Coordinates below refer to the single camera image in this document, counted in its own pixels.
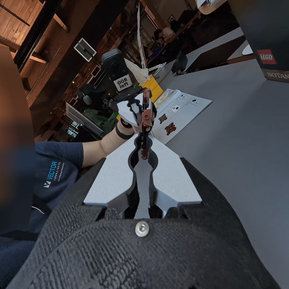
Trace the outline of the grey desk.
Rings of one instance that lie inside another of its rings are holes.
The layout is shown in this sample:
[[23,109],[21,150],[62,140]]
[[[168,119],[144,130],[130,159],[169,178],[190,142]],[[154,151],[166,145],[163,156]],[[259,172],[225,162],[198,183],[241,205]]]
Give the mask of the grey desk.
[[147,288],[288,288],[288,84],[257,60],[163,84],[212,100],[168,143],[205,198],[153,222]]

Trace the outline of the beige chair seat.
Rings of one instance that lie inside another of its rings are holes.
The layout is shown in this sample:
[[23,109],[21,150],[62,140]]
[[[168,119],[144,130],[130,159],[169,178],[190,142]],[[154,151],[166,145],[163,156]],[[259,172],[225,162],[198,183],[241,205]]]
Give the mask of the beige chair seat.
[[227,0],[196,0],[197,9],[204,15],[208,15],[218,9]]

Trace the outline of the black power adapter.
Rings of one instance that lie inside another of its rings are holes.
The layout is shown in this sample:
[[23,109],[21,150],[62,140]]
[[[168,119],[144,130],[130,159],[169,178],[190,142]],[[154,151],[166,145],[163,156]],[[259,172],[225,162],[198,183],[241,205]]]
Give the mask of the black power adapter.
[[183,51],[180,51],[176,57],[174,64],[172,65],[172,73],[182,73],[186,69],[188,58]]

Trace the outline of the hanging framed panel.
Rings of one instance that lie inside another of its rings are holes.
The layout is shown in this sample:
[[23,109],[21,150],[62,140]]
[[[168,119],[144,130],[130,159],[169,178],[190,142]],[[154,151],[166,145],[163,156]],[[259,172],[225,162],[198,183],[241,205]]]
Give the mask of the hanging framed panel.
[[90,62],[96,56],[97,52],[93,49],[89,43],[81,38],[74,46],[74,50],[77,51],[87,62]]

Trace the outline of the instruction booklet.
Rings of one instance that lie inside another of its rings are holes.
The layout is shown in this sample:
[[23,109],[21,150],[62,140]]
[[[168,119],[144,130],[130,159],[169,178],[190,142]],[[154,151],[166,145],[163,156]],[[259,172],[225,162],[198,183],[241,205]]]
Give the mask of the instruction booklet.
[[166,145],[211,103],[180,90],[167,89],[154,102],[157,116],[152,135]]

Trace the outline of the white paper bag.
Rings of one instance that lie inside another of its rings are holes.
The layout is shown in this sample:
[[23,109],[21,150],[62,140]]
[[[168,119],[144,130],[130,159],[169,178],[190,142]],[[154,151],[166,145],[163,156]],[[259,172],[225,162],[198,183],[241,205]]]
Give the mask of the white paper bag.
[[135,76],[135,79],[141,86],[144,85],[147,81],[150,81],[151,77],[147,68],[139,68],[136,64],[130,62],[129,60],[124,60],[127,68],[132,72],[132,74]]

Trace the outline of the person's left hand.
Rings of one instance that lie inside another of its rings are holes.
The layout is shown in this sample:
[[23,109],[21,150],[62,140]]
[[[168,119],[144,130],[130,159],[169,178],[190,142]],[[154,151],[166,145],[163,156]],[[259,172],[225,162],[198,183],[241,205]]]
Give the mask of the person's left hand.
[[117,125],[117,128],[124,135],[131,135],[142,131],[142,125],[138,127],[132,126],[129,122],[123,120],[122,118],[120,118],[120,123]]

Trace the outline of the white paper sheet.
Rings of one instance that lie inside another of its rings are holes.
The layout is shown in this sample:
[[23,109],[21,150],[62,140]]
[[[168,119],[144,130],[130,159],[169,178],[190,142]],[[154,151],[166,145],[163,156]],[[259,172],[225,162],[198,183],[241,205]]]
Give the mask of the white paper sheet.
[[137,40],[138,40],[138,47],[139,47],[139,53],[140,53],[140,58],[141,58],[141,68],[146,69],[147,64],[146,64],[146,58],[145,58],[145,53],[143,50],[143,45],[141,42],[141,37],[140,37],[140,1],[137,1],[138,4],[138,13],[137,13]]

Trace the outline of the black desk mat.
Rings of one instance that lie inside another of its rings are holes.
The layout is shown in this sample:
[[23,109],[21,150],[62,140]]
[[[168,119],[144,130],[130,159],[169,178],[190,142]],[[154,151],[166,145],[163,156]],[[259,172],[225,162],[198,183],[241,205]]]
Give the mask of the black desk mat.
[[227,59],[245,42],[244,35],[201,53],[186,69],[186,73],[227,65]]

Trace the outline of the person's blue shirt torso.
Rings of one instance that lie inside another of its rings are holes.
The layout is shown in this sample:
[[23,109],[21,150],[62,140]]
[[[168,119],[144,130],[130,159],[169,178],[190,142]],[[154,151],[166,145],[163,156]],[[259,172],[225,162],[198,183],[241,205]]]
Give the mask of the person's blue shirt torso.
[[0,238],[1,288],[7,287],[30,255],[49,214],[76,182],[84,160],[82,143],[36,143],[35,154],[34,197],[28,228]]

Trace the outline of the yellow plastic bin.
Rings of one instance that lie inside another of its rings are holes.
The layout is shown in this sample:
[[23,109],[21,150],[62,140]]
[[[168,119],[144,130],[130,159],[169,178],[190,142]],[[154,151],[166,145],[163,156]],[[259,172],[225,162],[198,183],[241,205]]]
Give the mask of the yellow plastic bin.
[[157,83],[156,79],[150,74],[150,79],[147,80],[143,85],[143,88],[148,88],[151,90],[152,99],[155,101],[164,92],[160,85]]

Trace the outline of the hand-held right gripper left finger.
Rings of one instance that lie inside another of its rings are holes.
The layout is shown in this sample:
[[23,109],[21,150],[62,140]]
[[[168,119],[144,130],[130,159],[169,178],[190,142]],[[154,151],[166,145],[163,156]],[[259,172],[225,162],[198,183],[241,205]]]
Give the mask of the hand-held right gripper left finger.
[[85,205],[116,209],[124,219],[134,219],[138,208],[136,172],[138,134],[109,154],[92,183]]

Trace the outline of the brown and black brick assembly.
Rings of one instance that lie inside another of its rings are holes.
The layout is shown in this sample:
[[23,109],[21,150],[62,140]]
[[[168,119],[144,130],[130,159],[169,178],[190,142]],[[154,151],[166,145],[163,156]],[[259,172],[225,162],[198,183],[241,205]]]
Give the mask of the brown and black brick assembly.
[[141,159],[148,159],[148,145],[147,137],[153,127],[153,121],[151,120],[153,114],[153,103],[151,101],[152,93],[148,88],[143,90],[143,108],[140,109],[140,124],[142,125],[142,131],[138,132],[136,138],[136,145],[138,150],[141,150]]

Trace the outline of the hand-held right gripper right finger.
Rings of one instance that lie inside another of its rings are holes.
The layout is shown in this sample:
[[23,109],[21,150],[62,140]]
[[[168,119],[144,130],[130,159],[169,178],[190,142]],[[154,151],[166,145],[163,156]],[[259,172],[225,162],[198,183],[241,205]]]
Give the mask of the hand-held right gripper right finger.
[[201,204],[181,158],[153,136],[148,136],[148,163],[151,218],[164,218],[170,208]]

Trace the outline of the black wristband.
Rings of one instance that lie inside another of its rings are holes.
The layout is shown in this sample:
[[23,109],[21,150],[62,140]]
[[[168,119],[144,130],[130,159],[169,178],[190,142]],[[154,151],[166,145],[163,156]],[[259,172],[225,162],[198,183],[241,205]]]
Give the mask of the black wristband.
[[115,131],[117,133],[117,135],[121,138],[121,139],[124,139],[124,140],[128,140],[130,139],[135,133],[132,133],[131,135],[125,135],[123,133],[121,133],[118,129],[118,126],[116,125],[115,126]]

